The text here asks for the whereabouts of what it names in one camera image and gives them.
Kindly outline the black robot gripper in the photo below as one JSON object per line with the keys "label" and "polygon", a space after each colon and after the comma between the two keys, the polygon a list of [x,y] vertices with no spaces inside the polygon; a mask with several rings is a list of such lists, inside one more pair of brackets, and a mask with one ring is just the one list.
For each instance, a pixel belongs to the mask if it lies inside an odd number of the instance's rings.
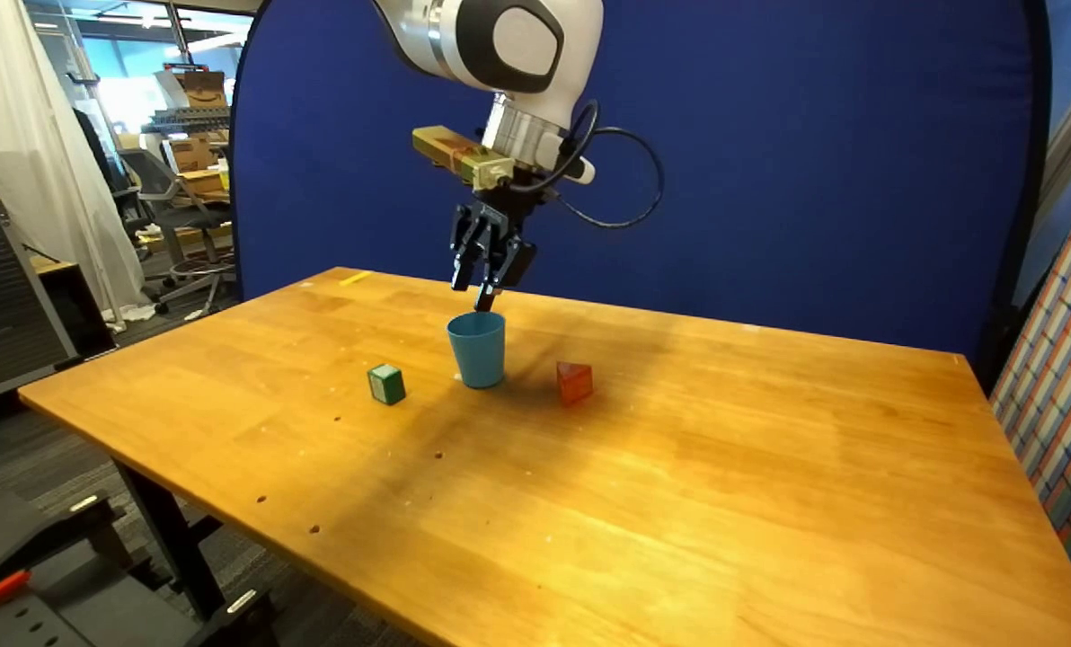
{"label": "black robot gripper", "polygon": [[509,186],[475,195],[453,216],[453,291],[467,291],[471,273],[485,264],[487,273],[477,289],[475,314],[491,314],[491,303],[509,289],[509,270],[526,270],[534,260],[534,245],[526,237],[526,218],[544,204],[538,195]]}

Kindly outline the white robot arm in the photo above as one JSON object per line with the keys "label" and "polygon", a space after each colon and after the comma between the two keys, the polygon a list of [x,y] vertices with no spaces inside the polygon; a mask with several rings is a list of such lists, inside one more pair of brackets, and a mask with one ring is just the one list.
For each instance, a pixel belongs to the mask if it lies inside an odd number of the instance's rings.
{"label": "white robot arm", "polygon": [[413,149],[460,175],[471,200],[457,210],[448,284],[465,291],[481,270],[475,309],[487,314],[534,260],[526,218],[556,179],[592,184],[587,160],[596,108],[571,133],[589,84],[605,0],[372,0],[395,52],[418,73],[491,92],[477,140],[448,125],[418,125]]}

